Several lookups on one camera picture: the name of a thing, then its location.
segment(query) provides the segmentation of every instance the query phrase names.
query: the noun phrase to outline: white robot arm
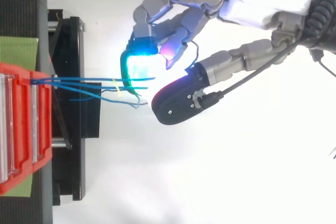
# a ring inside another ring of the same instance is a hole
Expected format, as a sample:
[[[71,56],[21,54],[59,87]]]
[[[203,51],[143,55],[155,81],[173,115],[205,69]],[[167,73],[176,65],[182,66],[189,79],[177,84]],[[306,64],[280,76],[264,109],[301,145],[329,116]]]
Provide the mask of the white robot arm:
[[[189,9],[154,24],[174,4]],[[202,92],[205,87],[228,80],[233,73],[256,70],[253,77],[273,64],[282,63],[297,45],[311,48],[316,61],[322,57],[323,50],[335,52],[331,28],[335,13],[336,0],[144,0],[133,14],[136,25],[121,57],[122,75],[128,77],[123,65],[130,54],[161,54],[166,59],[166,68],[172,68],[187,49],[187,43],[213,18],[273,30],[271,40],[254,41],[239,49],[215,53],[187,69],[186,76],[160,90],[152,101],[157,118],[164,124],[180,123],[214,105],[227,92],[247,81],[225,92],[209,95]]]

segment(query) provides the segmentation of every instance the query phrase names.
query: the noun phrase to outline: black metal frame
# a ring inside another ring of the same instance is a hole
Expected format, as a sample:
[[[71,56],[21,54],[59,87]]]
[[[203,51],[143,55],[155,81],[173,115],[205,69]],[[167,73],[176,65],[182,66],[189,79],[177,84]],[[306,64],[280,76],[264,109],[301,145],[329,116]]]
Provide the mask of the black metal frame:
[[[59,10],[49,10],[49,21],[54,21],[54,12]],[[70,17],[58,20],[56,30],[49,32],[49,53],[59,77],[83,76],[81,27],[80,18]],[[66,147],[53,148],[52,151],[54,205],[60,205],[60,195],[72,195],[73,200],[82,200],[86,193],[85,138],[99,137],[100,100],[71,101],[82,97],[80,93],[54,90],[52,135],[66,143]]]
[[[78,17],[63,20],[61,33],[52,40],[56,44],[51,47],[51,64],[48,18],[52,14],[47,12],[47,0],[0,0],[0,36],[39,38],[36,70],[54,74],[55,68],[59,76],[82,76],[82,21]],[[85,195],[85,138],[99,136],[100,100],[74,103],[69,99],[80,94],[53,92],[53,133],[65,139],[66,147],[54,148],[52,161],[33,174],[30,198],[0,197],[1,224],[52,224],[52,205],[59,205],[60,195],[71,194],[74,200]]]

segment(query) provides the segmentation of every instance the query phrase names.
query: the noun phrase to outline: cable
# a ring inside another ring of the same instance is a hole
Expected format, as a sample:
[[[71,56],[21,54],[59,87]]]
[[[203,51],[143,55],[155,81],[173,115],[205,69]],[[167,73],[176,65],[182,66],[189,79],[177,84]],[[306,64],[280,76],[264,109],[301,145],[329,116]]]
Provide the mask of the cable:
[[[322,61],[321,60],[319,60],[318,61],[318,63],[328,72],[328,73],[330,73],[332,76],[334,76],[335,78],[336,78],[336,74],[333,72],[333,71],[331,71],[329,68],[327,68],[326,67],[326,65],[324,65],[323,63],[322,63]]]
[[[108,89],[105,89],[103,91],[101,91],[100,93],[98,93],[97,95],[101,95],[105,92],[117,92],[117,90],[108,90]],[[90,100],[93,100],[94,97],[89,97],[89,98],[83,98],[83,99],[70,99],[71,102],[85,102],[85,101],[90,101]]]
[[[32,85],[38,84],[39,80],[33,80],[31,82]],[[53,84],[53,83],[58,83],[66,86],[77,86],[77,87],[83,87],[83,88],[88,88],[88,89],[110,89],[110,90],[117,90],[116,87],[105,87],[105,86],[95,86],[95,85],[89,85],[89,84],[83,84],[83,83],[75,83],[75,82],[56,82],[56,81],[48,81],[48,83]],[[148,89],[147,87],[119,87],[120,90],[134,90],[134,89]]]
[[[194,59],[193,63],[191,63],[191,65],[189,67],[187,67],[187,69],[192,68],[195,65],[195,63],[198,61],[198,58],[200,56],[199,45],[195,41],[193,41],[193,40],[191,41],[191,43],[194,44],[196,46],[196,48],[197,48],[196,49],[196,58]]]
[[[105,93],[105,92],[117,92],[117,90],[108,90],[108,89],[105,89],[105,90],[103,90],[103,91],[101,91],[98,95],[101,95],[101,94],[103,94],[103,93]],[[143,105],[147,105],[148,103],[147,102],[144,102],[144,103],[140,103],[140,97],[139,96],[137,96],[136,95],[136,97],[137,97],[137,99],[138,99],[138,103],[137,103],[137,106],[139,107],[139,106],[143,106]],[[84,98],[84,99],[70,99],[70,101],[71,102],[85,102],[85,101],[91,101],[91,100],[93,100],[94,99],[94,97],[89,97],[89,98]]]
[[[300,40],[294,42],[293,44],[289,45],[286,49],[284,49],[283,51],[281,51],[280,53],[278,53],[273,59],[271,59],[265,65],[261,66],[259,69],[257,69],[256,71],[254,71],[253,73],[251,73],[250,75],[248,75],[247,77],[245,77],[244,79],[238,81],[236,84],[233,84],[231,87],[227,88],[226,90],[220,91],[219,94],[224,96],[224,95],[227,95],[230,92],[234,91],[235,89],[239,88],[240,86],[242,86],[246,82],[250,81],[251,79],[253,79],[257,75],[261,74],[266,69],[268,69],[269,67],[271,67],[278,60],[280,60],[283,56],[285,56],[286,54],[290,53],[294,48],[296,48],[298,45],[300,45],[304,41],[306,41],[306,40],[305,39],[300,39]]]
[[[126,104],[126,105],[129,105],[129,106],[131,106],[131,107],[133,107],[135,109],[137,108],[137,106],[139,106],[138,103],[110,100],[110,99],[104,98],[104,97],[102,97],[100,95],[97,95],[97,94],[94,94],[94,93],[91,93],[91,92],[87,92],[87,91],[80,90],[80,89],[74,89],[74,88],[71,88],[71,87],[68,87],[68,86],[63,86],[63,85],[57,84],[57,83],[52,83],[51,84],[50,82],[47,82],[47,81],[38,81],[38,82],[39,82],[39,84],[51,85],[51,86],[58,87],[58,88],[61,88],[61,89],[65,89],[65,90],[69,90],[69,91],[73,91],[73,92],[78,92],[78,93],[86,94],[86,95],[89,95],[91,97],[98,98],[98,99],[101,99],[101,100],[107,101],[107,102]]]
[[[31,79],[31,81],[152,81],[155,78],[143,78],[143,79],[114,79],[114,78],[82,78],[82,77],[50,77],[42,79]]]

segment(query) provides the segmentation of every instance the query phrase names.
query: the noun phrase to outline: blue light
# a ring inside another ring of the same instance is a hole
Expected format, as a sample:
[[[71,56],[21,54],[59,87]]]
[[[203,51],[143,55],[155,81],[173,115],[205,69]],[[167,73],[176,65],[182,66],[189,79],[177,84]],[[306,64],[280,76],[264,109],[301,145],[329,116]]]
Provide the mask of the blue light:
[[[162,55],[134,55],[127,58],[128,75],[131,79],[156,78],[166,71]],[[148,87],[148,82],[131,82],[132,86]]]

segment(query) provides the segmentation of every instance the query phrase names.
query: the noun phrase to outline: white background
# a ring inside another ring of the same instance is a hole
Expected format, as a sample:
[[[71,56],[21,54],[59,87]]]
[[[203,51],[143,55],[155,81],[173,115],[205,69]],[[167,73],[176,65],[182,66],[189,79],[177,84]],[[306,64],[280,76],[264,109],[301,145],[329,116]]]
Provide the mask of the white background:
[[[120,76],[141,2],[49,0],[87,24],[86,77]],[[195,41],[205,58],[269,36],[212,20]],[[336,69],[334,55],[324,61]],[[180,125],[161,125],[150,108],[102,102],[100,139],[87,140],[87,194],[62,197],[54,223],[335,223],[335,89],[336,79],[298,48]]]

